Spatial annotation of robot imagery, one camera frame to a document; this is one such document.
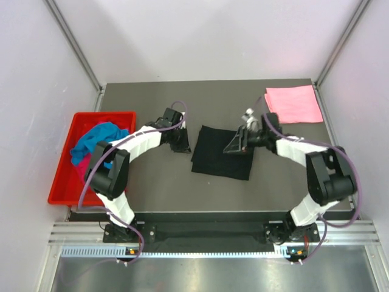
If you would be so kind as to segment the black t shirt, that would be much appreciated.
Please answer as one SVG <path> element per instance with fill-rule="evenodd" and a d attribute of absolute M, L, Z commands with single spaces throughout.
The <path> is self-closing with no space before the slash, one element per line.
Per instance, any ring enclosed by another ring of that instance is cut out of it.
<path fill-rule="evenodd" d="M 223 152 L 234 137 L 234 131 L 203 125 L 191 159 L 191 171 L 248 181 L 253 163 L 253 153 L 231 155 Z"/>

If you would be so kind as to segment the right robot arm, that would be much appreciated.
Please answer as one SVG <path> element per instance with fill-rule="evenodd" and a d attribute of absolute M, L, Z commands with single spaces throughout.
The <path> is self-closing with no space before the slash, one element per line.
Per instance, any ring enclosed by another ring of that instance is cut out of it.
<path fill-rule="evenodd" d="M 357 193 L 356 171 L 343 148 L 283 134 L 276 113 L 263 114 L 257 120 L 248 109 L 243 120 L 245 125 L 238 128 L 224 148 L 225 154 L 246 155 L 256 147 L 264 147 L 306 169 L 308 194 L 283 220 L 283 231 L 288 239 L 299 240 L 305 235 L 306 227 L 328 209 Z"/>

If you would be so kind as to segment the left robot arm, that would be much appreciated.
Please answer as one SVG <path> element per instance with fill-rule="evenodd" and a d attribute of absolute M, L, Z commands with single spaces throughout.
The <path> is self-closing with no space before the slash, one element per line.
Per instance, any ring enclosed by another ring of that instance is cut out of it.
<path fill-rule="evenodd" d="M 163 116 L 146 123 L 122 139 L 96 144 L 84 180 L 103 203 L 117 234 L 124 241 L 134 240 L 138 227 L 135 213 L 125 194 L 130 163 L 149 150 L 168 144 L 175 153 L 190 153 L 185 120 L 187 112 L 166 108 Z"/>

